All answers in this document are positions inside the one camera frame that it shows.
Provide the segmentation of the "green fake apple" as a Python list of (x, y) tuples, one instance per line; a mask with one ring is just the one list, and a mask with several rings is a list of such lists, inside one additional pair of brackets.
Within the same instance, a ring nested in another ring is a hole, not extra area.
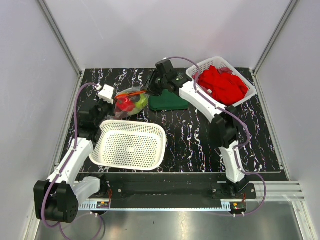
[(146, 94), (140, 94), (139, 100), (135, 103), (135, 107), (139, 109), (143, 109), (148, 105), (149, 98)]

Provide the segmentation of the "red fake pepper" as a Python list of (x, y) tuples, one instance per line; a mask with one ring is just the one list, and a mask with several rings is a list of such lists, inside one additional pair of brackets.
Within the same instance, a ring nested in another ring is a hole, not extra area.
[(123, 112), (131, 112), (135, 109), (135, 104), (128, 97), (123, 97), (117, 99), (116, 107)]

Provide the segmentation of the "clear zip top bag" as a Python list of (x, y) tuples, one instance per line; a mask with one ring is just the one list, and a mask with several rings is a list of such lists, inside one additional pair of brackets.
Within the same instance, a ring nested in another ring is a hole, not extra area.
[(122, 120), (139, 114), (149, 103), (150, 95), (140, 87), (127, 88), (114, 97), (112, 118)]

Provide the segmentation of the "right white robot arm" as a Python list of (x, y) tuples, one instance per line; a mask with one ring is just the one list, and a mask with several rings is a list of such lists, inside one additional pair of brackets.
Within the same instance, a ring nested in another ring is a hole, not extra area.
[(249, 173), (244, 170), (240, 157), (238, 133), (242, 121), (235, 107), (218, 106), (187, 74), (179, 74), (175, 70), (154, 70), (143, 89), (155, 97), (168, 90), (192, 104), (209, 120), (211, 142), (221, 152), (226, 175), (225, 183), (212, 188), (215, 197), (241, 200), (255, 197), (255, 189), (249, 183)]

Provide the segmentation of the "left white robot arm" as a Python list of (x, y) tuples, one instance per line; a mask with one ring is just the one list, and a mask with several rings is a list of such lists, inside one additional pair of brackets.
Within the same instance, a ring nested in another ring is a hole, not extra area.
[(114, 106), (104, 100), (85, 103), (74, 115), (74, 139), (71, 146), (47, 180), (39, 180), (33, 188), (35, 215), (45, 225), (49, 221), (72, 223), (79, 206), (89, 197), (111, 197), (105, 177), (84, 177), (76, 183), (78, 173), (93, 153), (101, 138), (101, 123), (113, 115)]

